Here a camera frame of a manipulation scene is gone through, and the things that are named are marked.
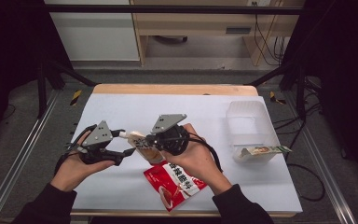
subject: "gray floor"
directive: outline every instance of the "gray floor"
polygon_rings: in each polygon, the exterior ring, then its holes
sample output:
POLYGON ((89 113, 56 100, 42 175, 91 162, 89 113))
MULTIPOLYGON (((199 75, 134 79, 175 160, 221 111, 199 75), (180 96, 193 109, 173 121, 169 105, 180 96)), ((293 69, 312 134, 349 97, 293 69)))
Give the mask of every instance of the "gray floor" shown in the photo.
MULTIPOLYGON (((208 84, 248 83, 274 68, 265 64, 258 67, 251 66, 249 56, 244 51, 238 50, 238 45, 244 47, 241 39, 235 37, 190 36, 186 43, 166 42, 156 38, 151 39, 150 45, 144 67, 137 63, 114 62, 100 63, 97 64, 98 66, 96 63, 76 63, 76 68, 85 77, 103 83, 208 84)), ((57 103, 43 131, 35 139, 33 151, 22 167, 20 176, 4 199, 6 203, 0 210, 0 220, 16 216, 22 206, 31 201, 49 182, 63 146, 72 139, 71 132, 76 129, 76 123, 81 117, 82 108, 92 88, 67 76, 64 76, 64 79, 67 82, 64 90, 50 94, 53 96, 58 94, 57 103), (69 105, 76 90, 82 90, 82 94, 76 105, 69 105)), ((274 91, 278 99, 291 102, 294 94, 291 91, 280 92, 276 85, 279 80, 280 78, 276 77, 258 87, 259 94, 265 97, 272 121, 295 116, 290 104, 282 105, 269 99, 270 92, 274 91)), ((307 100, 309 102, 307 107, 318 103, 314 95, 307 100)), ((9 103, 11 105, 6 113, 8 118, 3 119, 0 124, 0 186, 37 122, 36 83, 33 81, 14 90, 10 94, 9 103)), ((294 122, 284 129, 277 130, 281 144, 289 146, 298 128, 299 122, 294 122)), ((340 220, 341 216, 337 213, 339 209, 337 210, 335 206, 335 195, 329 193, 316 203, 300 198, 304 212, 291 218, 276 218, 276 223, 358 223, 358 165, 355 161, 341 158, 339 144, 328 122, 319 111, 308 115, 306 128, 293 145, 294 152, 290 154, 288 162, 301 164, 318 172, 318 165, 315 165, 310 155, 307 132, 311 134, 311 142, 322 154, 337 183, 338 191, 342 193, 344 202, 347 203, 356 221, 340 220)), ((290 167, 289 170, 296 189, 302 195, 311 198, 320 195, 321 186, 315 177, 296 167, 290 167)))

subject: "white cabinet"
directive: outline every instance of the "white cabinet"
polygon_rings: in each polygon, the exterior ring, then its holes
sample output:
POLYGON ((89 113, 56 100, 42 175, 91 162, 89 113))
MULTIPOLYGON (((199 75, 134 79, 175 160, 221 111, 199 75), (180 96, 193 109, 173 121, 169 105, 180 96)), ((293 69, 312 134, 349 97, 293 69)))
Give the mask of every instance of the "white cabinet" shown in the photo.
MULTIPOLYGON (((128 0, 45 0, 46 4, 128 5, 128 0)), ((130 13, 50 13, 71 61, 139 61, 130 13)))

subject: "forearm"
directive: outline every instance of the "forearm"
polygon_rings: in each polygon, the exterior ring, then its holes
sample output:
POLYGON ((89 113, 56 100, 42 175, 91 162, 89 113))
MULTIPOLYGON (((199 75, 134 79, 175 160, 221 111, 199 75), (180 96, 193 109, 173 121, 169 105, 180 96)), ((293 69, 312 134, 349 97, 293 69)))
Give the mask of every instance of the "forearm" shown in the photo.
POLYGON ((47 184, 33 202, 22 208, 12 223, 69 224, 75 198, 74 191, 63 192, 47 184))
POLYGON ((213 197, 222 223, 273 223, 269 214, 257 203, 249 201, 239 185, 213 197))

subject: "transparent plastic box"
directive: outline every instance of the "transparent plastic box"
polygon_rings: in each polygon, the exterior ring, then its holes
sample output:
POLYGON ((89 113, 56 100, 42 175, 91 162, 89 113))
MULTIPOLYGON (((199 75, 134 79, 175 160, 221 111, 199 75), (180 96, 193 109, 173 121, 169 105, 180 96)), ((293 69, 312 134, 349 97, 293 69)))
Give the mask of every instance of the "transparent plastic box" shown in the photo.
POLYGON ((276 155, 252 156, 242 152, 245 147, 276 147, 280 144, 262 98, 259 101, 231 102, 226 118, 234 161, 266 162, 276 155))

